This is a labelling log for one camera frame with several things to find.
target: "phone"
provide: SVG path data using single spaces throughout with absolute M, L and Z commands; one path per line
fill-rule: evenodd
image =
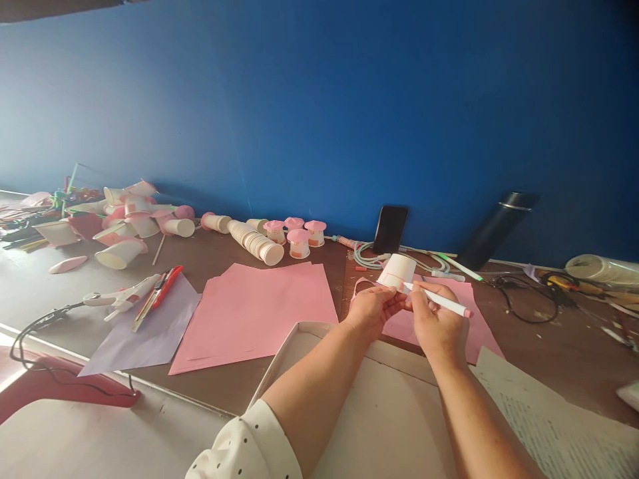
M 376 254 L 397 253 L 401 243 L 401 235 L 408 218 L 405 206 L 384 205 L 379 213 L 373 252 Z

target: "forearm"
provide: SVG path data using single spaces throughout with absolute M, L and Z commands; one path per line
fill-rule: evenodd
M 467 367 L 434 368 L 459 474 L 468 479 L 544 478 L 495 402 Z
M 347 323 L 333 328 L 262 399 L 278 418 L 310 477 L 331 438 L 369 341 Z

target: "lavender paper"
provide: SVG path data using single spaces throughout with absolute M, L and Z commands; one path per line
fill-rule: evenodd
M 131 328 L 141 304 L 117 315 L 113 329 L 78 376 L 167 364 L 201 297 L 180 274 L 162 305 L 146 316 L 136 333 Z

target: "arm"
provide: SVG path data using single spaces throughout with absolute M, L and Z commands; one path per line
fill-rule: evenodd
M 262 400 L 280 422 L 305 478 L 331 438 L 366 350 L 405 299 L 394 288 L 362 291 L 347 318 L 264 393 Z
M 415 334 L 439 385 L 458 473 L 468 479 L 544 478 L 467 366 L 468 319 L 428 301 L 421 288 L 456 301 L 453 292 L 422 281 L 415 286 L 407 309 L 415 313 Z

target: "newspaper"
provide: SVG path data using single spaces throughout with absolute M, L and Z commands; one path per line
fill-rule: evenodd
M 639 478 L 639 430 L 570 404 L 487 349 L 473 372 L 547 477 Z

